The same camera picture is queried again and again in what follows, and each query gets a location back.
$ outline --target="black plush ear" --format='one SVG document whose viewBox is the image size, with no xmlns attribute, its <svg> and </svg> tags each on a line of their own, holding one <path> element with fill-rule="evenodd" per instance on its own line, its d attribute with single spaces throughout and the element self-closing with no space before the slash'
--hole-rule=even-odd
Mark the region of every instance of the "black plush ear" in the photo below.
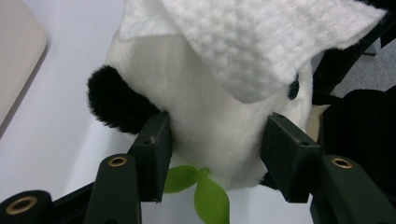
<svg viewBox="0 0 396 224">
<path fill-rule="evenodd" d="M 105 65 L 88 79 L 91 112 L 105 125 L 123 133 L 139 133 L 159 109 L 129 88 L 116 69 Z"/>
</svg>

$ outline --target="textured white fabric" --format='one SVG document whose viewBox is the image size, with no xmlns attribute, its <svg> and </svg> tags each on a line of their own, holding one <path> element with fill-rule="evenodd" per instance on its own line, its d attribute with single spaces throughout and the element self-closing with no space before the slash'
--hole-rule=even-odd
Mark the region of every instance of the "textured white fabric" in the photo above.
<svg viewBox="0 0 396 224">
<path fill-rule="evenodd" d="M 324 49 L 344 49 L 385 11 L 354 0 L 130 0 L 120 38 L 182 33 L 242 103 L 288 86 Z"/>
</svg>

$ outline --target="green leaf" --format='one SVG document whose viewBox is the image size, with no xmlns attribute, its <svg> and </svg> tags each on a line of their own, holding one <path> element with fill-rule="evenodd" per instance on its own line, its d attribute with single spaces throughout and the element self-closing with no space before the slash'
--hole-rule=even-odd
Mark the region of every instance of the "green leaf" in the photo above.
<svg viewBox="0 0 396 224">
<path fill-rule="evenodd" d="M 169 169 L 163 193 L 178 193 L 198 182 L 198 171 L 185 165 Z"/>
<path fill-rule="evenodd" d="M 206 224 L 230 223 L 230 200 L 225 190 L 208 177 L 208 170 L 199 171 L 195 190 L 195 211 Z"/>
</svg>

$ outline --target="brass screw insert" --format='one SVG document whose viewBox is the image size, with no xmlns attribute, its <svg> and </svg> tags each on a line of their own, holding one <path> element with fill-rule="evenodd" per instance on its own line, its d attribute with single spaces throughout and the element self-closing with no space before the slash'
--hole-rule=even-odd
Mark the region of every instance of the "brass screw insert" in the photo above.
<svg viewBox="0 0 396 224">
<path fill-rule="evenodd" d="M 340 159 L 340 158 L 334 158 L 332 159 L 332 164 L 344 168 L 344 169 L 350 169 L 352 168 L 352 163 L 350 163 L 349 161 L 346 161 L 344 159 Z"/>
<path fill-rule="evenodd" d="M 111 159 L 108 162 L 109 166 L 113 166 L 113 167 L 117 167 L 117 166 L 122 166 L 123 164 L 125 164 L 128 160 L 125 157 L 116 157 Z"/>
<path fill-rule="evenodd" d="M 37 203 L 37 197 L 35 196 L 26 196 L 23 198 L 19 198 L 17 201 L 11 203 L 6 212 L 9 215 L 18 215 L 20 213 L 24 213 L 27 210 L 31 209 Z"/>
</svg>

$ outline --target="white background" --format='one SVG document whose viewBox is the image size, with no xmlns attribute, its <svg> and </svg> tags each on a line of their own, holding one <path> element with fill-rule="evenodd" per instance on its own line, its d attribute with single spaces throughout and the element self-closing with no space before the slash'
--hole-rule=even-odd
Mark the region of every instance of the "white background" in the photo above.
<svg viewBox="0 0 396 224">
<path fill-rule="evenodd" d="M 131 142 L 90 114 L 86 82 L 120 25 L 122 0 L 24 0 L 47 33 L 47 55 L 0 139 L 0 202 L 43 189 L 53 200 L 95 179 L 109 155 Z M 232 223 L 312 223 L 309 204 L 288 204 L 264 187 L 229 192 Z M 193 189 L 142 203 L 148 224 L 202 223 Z"/>
</svg>

